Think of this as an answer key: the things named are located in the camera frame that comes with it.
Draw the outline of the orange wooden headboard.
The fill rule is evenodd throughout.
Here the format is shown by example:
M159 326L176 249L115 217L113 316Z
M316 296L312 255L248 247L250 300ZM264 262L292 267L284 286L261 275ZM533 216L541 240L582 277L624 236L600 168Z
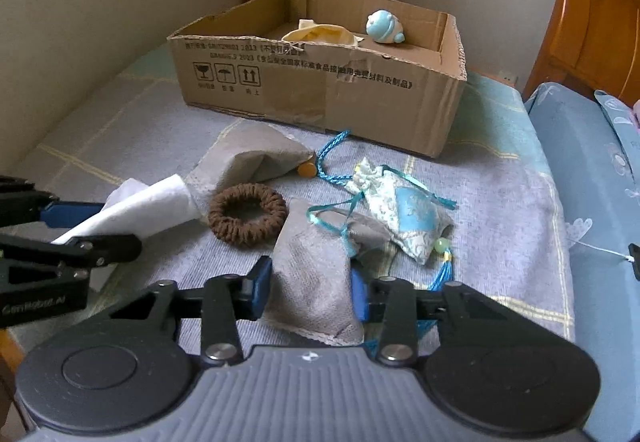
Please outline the orange wooden headboard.
M523 97L544 82L638 102L639 0L555 0Z

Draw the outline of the brown hair scrunchie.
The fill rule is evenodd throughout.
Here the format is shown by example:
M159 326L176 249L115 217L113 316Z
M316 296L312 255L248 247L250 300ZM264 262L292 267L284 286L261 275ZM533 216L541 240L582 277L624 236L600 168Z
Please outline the brown hair scrunchie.
M277 191L261 183L243 183L212 198L207 222L219 240L248 248L274 240L287 217L288 205Z

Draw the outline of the grey cloth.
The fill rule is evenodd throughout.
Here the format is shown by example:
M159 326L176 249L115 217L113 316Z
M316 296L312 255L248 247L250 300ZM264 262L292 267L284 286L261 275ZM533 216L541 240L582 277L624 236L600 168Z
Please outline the grey cloth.
M268 124L240 121L221 133L186 183L207 222L216 194L243 183L268 186L311 155ZM345 206L316 211L304 199L285 202L282 231L268 241L274 248L267 323L330 346L361 344L364 328L352 307L352 259L384 248L390 232L373 217L348 215Z

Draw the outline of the brown cardboard box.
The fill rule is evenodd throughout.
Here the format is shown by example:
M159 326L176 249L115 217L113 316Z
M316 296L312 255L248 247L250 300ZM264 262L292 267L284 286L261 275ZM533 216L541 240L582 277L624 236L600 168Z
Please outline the brown cardboard box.
M367 18L385 9L405 42L378 44ZM358 47L285 42L299 19L338 24ZM437 157L466 81L457 21L395 0L250 0L202 17L168 38L184 101L192 106Z

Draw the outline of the blue round plush toy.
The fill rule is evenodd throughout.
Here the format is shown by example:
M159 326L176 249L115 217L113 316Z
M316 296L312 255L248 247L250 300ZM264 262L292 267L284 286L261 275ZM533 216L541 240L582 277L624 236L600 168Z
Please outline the blue round plush toy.
M394 14L385 9L379 9L368 16L366 32L367 36L378 44L405 42L404 26Z

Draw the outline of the blue floral quilt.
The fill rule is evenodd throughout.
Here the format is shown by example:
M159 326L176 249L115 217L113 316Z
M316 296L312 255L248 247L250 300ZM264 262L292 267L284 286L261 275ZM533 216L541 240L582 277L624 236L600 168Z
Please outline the blue floral quilt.
M639 437L639 130L632 107L553 82L525 104L563 205L575 336L596 361L601 391L587 422L598 441Z

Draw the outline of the purple floral quilt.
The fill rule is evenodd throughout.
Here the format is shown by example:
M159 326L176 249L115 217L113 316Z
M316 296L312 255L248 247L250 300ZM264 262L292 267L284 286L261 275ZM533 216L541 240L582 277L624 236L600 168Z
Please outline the purple floral quilt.
M639 130L640 128L640 100L639 99L632 106L632 115L634 116L634 122L636 122L636 124L634 125Z

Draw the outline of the blue sachet pouch with tassel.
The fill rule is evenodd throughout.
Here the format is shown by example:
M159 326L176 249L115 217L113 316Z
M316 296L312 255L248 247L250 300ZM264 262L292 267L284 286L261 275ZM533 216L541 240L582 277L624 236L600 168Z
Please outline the blue sachet pouch with tassel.
M458 209L457 202L439 196L405 171L390 165L372 165L368 159L358 162L350 174L326 172L324 160L348 136L343 131L318 151L314 162L317 176L352 195L343 202L348 215L365 203L372 217L390 232L392 242L413 261L424 265L436 252L442 263L426 289L442 290L454 279L454 256L444 232L452 225L449 214Z

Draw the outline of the black smartphone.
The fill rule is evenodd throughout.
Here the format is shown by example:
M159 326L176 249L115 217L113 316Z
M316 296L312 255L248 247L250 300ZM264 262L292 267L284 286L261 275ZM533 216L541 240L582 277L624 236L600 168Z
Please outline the black smartphone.
M630 263L634 271L634 278L640 281L640 247L635 243L628 246Z

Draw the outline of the small orange bead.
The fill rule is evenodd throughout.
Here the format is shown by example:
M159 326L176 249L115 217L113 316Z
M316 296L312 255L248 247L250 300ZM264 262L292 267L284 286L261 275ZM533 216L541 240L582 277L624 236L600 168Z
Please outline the small orange bead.
M297 174L304 179L313 179L318 175L317 165L312 161L304 162L297 167Z

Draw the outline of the white tissue paper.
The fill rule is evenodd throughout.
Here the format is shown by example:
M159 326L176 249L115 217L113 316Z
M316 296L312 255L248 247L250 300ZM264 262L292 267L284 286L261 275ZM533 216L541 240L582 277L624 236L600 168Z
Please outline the white tissue paper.
M52 240L54 245L73 237L132 234L147 240L176 227L202 228L202 215L190 188L174 174L152 185L128 179L106 199L97 214Z

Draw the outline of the grey checked blanket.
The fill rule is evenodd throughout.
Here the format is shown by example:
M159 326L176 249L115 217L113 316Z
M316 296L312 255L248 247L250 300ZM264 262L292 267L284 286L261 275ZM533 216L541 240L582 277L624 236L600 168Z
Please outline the grey checked blanket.
M104 84L54 129L10 175L24 177L63 200L105 201L123 181L152 185L186 177L243 119L188 107L168 45L160 46ZM558 190L520 93L468 71L454 124L435 161L347 139L326 158L329 173L346 174L362 158L389 165L455 200L448 229L454 278L536 323L575 340L575 313L565 219ZM315 205L346 200L341 187L290 174L272 184L286 199ZM26 353L55 332L132 295L158 279L201 287L218 274L247 272L269 247L241 251L192 221L145 243L142 256L120 265L85 311L9 330ZM362 257L363 269L426 288L440 266L407 257L393 243Z

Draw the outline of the yellow soft cloth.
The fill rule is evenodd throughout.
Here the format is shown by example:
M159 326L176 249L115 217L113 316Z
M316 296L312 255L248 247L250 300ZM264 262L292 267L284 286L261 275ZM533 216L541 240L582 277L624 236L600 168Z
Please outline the yellow soft cloth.
M317 24L312 19L299 19L297 28L283 35L281 40L358 47L363 37L338 24Z

